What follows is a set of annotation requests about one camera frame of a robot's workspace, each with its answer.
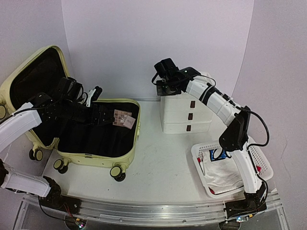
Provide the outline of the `small pink card box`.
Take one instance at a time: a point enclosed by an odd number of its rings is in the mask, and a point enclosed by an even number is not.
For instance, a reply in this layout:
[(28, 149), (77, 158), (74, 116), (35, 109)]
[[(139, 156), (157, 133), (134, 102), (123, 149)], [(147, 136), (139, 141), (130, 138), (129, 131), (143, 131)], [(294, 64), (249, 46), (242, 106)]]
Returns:
[(131, 116), (127, 116), (127, 118), (125, 119), (123, 126), (128, 128), (128, 129), (132, 129), (134, 123), (135, 123), (136, 119), (131, 117)]

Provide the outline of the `white three-drawer storage cabinet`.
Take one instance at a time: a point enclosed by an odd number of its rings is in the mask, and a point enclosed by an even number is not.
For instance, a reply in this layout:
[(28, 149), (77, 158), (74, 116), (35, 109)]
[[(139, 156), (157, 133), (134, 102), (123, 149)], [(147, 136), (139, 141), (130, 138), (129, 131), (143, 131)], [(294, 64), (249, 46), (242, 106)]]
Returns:
[(207, 132), (213, 112), (188, 93), (160, 97), (160, 119), (165, 134)]

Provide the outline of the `pale green hard-shell suitcase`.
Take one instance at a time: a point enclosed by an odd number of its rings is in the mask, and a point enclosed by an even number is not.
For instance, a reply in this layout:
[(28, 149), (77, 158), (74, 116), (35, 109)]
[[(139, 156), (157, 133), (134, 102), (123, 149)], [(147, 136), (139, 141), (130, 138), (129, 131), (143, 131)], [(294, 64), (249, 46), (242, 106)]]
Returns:
[(121, 182), (134, 159), (141, 107), (133, 99), (103, 99), (101, 92), (86, 92), (70, 77), (61, 49), (45, 46), (3, 81), (0, 103), (10, 114), (27, 107), (38, 114), (41, 123), (25, 131), (33, 144), (30, 159), (56, 150), (54, 169), (61, 174), (70, 163), (106, 167)]

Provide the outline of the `white printed t-shirt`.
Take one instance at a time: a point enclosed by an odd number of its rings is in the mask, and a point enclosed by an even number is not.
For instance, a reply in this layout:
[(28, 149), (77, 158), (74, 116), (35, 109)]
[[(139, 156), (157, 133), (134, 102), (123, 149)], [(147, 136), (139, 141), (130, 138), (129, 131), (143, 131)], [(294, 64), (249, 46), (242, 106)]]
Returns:
[(219, 194), (243, 186), (239, 170), (230, 153), (222, 148), (202, 152), (204, 178), (213, 193)]

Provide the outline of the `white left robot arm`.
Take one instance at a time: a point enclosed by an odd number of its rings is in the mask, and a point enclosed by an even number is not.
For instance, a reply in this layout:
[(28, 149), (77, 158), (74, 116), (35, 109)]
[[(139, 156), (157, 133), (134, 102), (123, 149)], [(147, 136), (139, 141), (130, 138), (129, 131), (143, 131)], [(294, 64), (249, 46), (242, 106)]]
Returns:
[(64, 205), (60, 186), (51, 178), (34, 176), (33, 170), (22, 172), (14, 169), (5, 160), (21, 165), (23, 154), (30, 143), (25, 140), (26, 132), (47, 121), (59, 118), (71, 118), (92, 124), (97, 116), (93, 113), (91, 102), (101, 94), (102, 88), (96, 86), (88, 92), (86, 104), (71, 102), (68, 91), (60, 92), (58, 97), (50, 97), (40, 92), (30, 98), (17, 111), (0, 122), (0, 150), (7, 151), (5, 159), (0, 161), (0, 186), (16, 193), (30, 193), (44, 198), (53, 209)]

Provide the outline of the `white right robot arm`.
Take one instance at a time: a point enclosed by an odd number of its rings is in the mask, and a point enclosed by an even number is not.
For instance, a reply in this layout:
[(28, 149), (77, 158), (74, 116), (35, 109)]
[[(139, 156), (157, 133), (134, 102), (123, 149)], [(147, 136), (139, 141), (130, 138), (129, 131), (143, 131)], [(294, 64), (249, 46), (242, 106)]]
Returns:
[[(256, 214), (266, 210), (268, 184), (261, 178), (250, 153), (250, 148), (268, 145), (269, 130), (264, 120), (248, 106), (233, 102), (227, 94), (216, 88), (216, 81), (201, 74), (193, 67), (179, 69), (171, 58), (163, 59), (154, 65), (156, 74), (152, 84), (156, 86), (159, 96), (173, 96), (183, 92), (198, 99), (207, 106), (226, 125), (226, 130), (219, 137), (223, 150), (231, 153), (243, 179), (244, 199), (230, 201), (225, 205), (228, 217)], [(249, 143), (248, 126), (250, 116), (256, 116), (264, 125), (266, 142)]]

